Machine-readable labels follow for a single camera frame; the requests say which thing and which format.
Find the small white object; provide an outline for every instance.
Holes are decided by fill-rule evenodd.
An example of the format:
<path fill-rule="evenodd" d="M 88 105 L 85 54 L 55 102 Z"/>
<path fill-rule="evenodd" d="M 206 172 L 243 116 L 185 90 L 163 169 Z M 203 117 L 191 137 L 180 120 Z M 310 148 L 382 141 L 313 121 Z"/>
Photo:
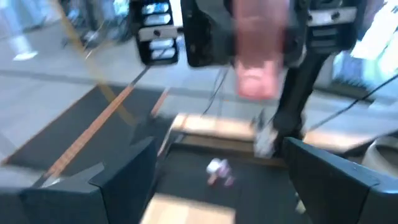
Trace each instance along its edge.
<path fill-rule="evenodd" d="M 300 200 L 296 206 L 296 212 L 298 212 L 299 214 L 302 215 L 305 213 L 305 211 L 306 211 L 306 209 L 305 209 L 304 203 L 303 203 L 303 201 Z"/>
<path fill-rule="evenodd" d="M 23 61 L 34 58 L 38 52 L 32 50 L 29 41 L 24 35 L 17 35 L 10 39 L 10 45 L 15 50 L 16 56 L 13 60 Z"/>
<path fill-rule="evenodd" d="M 208 174 L 214 174 L 221 167 L 221 159 L 213 159 L 207 165 L 206 171 Z"/>
<path fill-rule="evenodd" d="M 274 154 L 274 141 L 277 132 L 271 125 L 267 124 L 256 134 L 256 142 L 254 144 L 254 155 L 256 157 L 271 158 Z"/>

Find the black cable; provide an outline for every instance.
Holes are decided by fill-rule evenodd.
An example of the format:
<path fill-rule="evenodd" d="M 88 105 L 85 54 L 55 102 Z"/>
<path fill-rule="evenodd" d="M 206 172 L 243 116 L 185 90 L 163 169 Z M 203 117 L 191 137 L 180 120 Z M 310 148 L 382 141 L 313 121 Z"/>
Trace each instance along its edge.
<path fill-rule="evenodd" d="M 163 54 L 166 53 L 166 51 L 167 51 L 167 49 L 164 49 L 164 50 L 162 51 L 162 53 L 160 53 L 154 60 L 157 60 L 157 59 L 161 58 L 161 57 L 163 56 Z M 149 65 L 145 66 L 145 68 L 138 74 L 138 76 L 137 76 L 135 79 L 133 79 L 133 81 L 131 81 L 131 84 L 130 84 L 130 85 L 133 85 L 133 86 L 134 86 L 135 84 L 137 84 L 137 82 L 138 82 L 141 78 L 143 78 L 143 76 L 149 71 L 149 69 L 150 69 L 153 65 L 154 65 L 153 63 L 150 63 Z"/>
<path fill-rule="evenodd" d="M 221 115 L 223 113 L 223 102 L 224 102 L 224 84 L 221 83 L 221 95 L 220 95 L 220 101 L 218 103 L 217 117 L 221 117 Z"/>
<path fill-rule="evenodd" d="M 392 78 L 388 79 L 387 81 L 385 81 L 384 83 L 382 83 L 381 85 L 376 87 L 374 90 L 370 91 L 368 94 L 364 95 L 360 99 L 354 100 L 352 102 L 352 104 L 348 105 L 346 108 L 343 108 L 342 110 L 337 111 L 336 113 L 330 115 L 329 117 L 327 117 L 327 118 L 321 120 L 320 122 L 318 122 L 317 124 L 313 125 L 308 131 L 313 131 L 315 129 L 318 129 L 320 126 L 324 125 L 325 123 L 327 123 L 327 122 L 331 121 L 332 119 L 338 117 L 339 115 L 345 113 L 346 111 L 351 109 L 354 105 L 356 105 L 358 102 L 365 100 L 370 95 L 372 95 L 373 93 L 377 92 L 378 90 L 380 90 L 382 87 L 384 87 L 388 83 L 394 81 L 397 77 L 398 77 L 398 74 L 395 74 Z"/>
<path fill-rule="evenodd" d="M 224 69 L 223 78 L 221 79 L 221 82 L 220 82 L 220 84 L 218 85 L 217 89 L 216 89 L 216 90 L 213 92 L 213 94 L 210 96 L 210 98 L 209 98 L 209 104 L 207 105 L 207 107 L 206 107 L 205 111 L 202 113 L 202 115 L 207 114 L 208 110 L 211 108 L 211 106 L 212 106 L 212 104 L 213 104 L 213 102 L 214 102 L 214 99 L 216 98 L 216 95 L 217 95 L 218 91 L 220 90 L 221 86 L 223 85 L 223 83 L 224 83 L 224 81 L 225 81 L 226 75 L 228 74 L 228 71 L 229 71 L 229 67 L 228 67 L 228 68 L 221 68 L 221 69 L 220 69 L 220 71 L 218 72 L 218 75 L 217 75 L 217 77 L 216 77 L 215 83 L 214 83 L 214 88 L 215 88 L 216 85 L 217 85 L 217 81 L 219 80 L 219 78 L 220 78 L 220 76 L 221 76 L 221 72 L 223 71 L 223 69 Z"/>

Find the black mat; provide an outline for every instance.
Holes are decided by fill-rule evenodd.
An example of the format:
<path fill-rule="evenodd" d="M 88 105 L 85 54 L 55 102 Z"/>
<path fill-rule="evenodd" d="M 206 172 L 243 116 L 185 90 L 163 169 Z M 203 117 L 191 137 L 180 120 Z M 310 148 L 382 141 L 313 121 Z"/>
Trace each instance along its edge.
<path fill-rule="evenodd" d="M 125 86 L 112 86 L 111 88 L 117 95 Z M 135 88 L 124 100 L 123 106 L 137 120 L 144 119 L 162 92 L 163 90 Z M 100 89 L 95 87 L 20 148 L 7 163 L 31 169 L 47 170 L 108 105 L 109 102 Z M 72 160 L 63 175 L 76 174 L 117 154 L 120 150 L 127 150 L 131 130 L 132 127 L 115 112 Z"/>
<path fill-rule="evenodd" d="M 231 207 L 237 224 L 309 223 L 308 217 L 295 212 L 297 199 L 287 170 L 230 160 L 234 186 L 209 187 L 206 166 L 212 158 L 171 148 L 157 192 Z"/>

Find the black metal frame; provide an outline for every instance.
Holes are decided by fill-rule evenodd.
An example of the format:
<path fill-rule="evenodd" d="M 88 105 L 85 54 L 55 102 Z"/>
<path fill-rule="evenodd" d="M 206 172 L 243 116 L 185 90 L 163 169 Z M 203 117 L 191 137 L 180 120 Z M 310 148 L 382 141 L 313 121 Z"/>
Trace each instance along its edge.
<path fill-rule="evenodd" d="M 288 70 L 279 106 L 272 121 L 274 129 L 278 133 L 274 141 L 275 157 L 282 157 L 281 149 L 284 138 L 303 139 L 303 109 L 313 91 L 322 65 L 329 56 L 330 54 L 308 52 L 299 67 Z M 387 136 L 398 137 L 398 130 L 387 134 Z M 363 156 L 373 141 L 374 139 L 348 149 L 339 156 Z"/>
<path fill-rule="evenodd" d="M 398 221 L 396 213 L 388 209 L 398 201 L 395 178 L 297 139 L 285 139 L 282 150 L 290 180 L 312 223 Z"/>
<path fill-rule="evenodd" d="M 133 23 L 135 23 L 135 26 L 136 26 L 135 28 L 138 28 L 137 30 L 135 30 L 135 32 L 138 32 L 138 30 L 141 28 L 157 26 L 157 25 L 146 26 L 144 24 L 145 17 L 148 15 L 142 14 L 142 8 L 144 6 L 147 6 L 150 4 L 160 4 L 160 3 L 169 5 L 169 9 L 164 13 L 170 14 L 170 20 L 168 21 L 168 23 L 162 24 L 162 25 L 165 26 L 165 25 L 173 25 L 174 24 L 172 7 L 171 7 L 169 0 L 158 0 L 158 1 L 153 1 L 153 2 L 130 1 L 129 7 L 131 9 L 130 13 L 132 14 L 130 19 L 133 21 Z M 145 64 L 145 65 L 169 65 L 169 64 L 178 62 L 178 47 L 177 47 L 176 39 L 173 39 L 172 48 L 175 49 L 175 54 L 171 58 L 155 58 L 155 59 L 153 59 L 151 56 L 152 50 L 150 49 L 150 43 L 151 43 L 151 41 L 142 41 L 141 42 L 138 37 L 136 38 L 136 44 L 138 46 L 140 59 L 143 62 L 143 64 Z"/>

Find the wooden board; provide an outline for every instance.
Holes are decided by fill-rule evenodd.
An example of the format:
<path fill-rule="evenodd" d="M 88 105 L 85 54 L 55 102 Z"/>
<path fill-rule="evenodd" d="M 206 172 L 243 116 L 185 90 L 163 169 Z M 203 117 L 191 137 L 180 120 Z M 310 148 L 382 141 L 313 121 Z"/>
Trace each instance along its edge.
<path fill-rule="evenodd" d="M 188 134 L 241 141 L 252 141 L 255 135 L 248 121 L 196 114 L 178 114 L 171 129 Z M 305 135 L 304 142 L 314 146 L 332 148 L 335 151 L 344 152 L 371 138 L 372 136 L 367 135 L 314 131 Z"/>
<path fill-rule="evenodd" d="M 212 138 L 208 136 L 188 135 L 182 139 L 182 143 L 199 145 L 204 147 L 216 147 L 224 150 L 240 151 L 242 153 L 253 153 L 253 142 L 238 141 L 234 139 Z"/>
<path fill-rule="evenodd" d="M 233 224 L 232 208 L 156 194 L 141 224 Z"/>

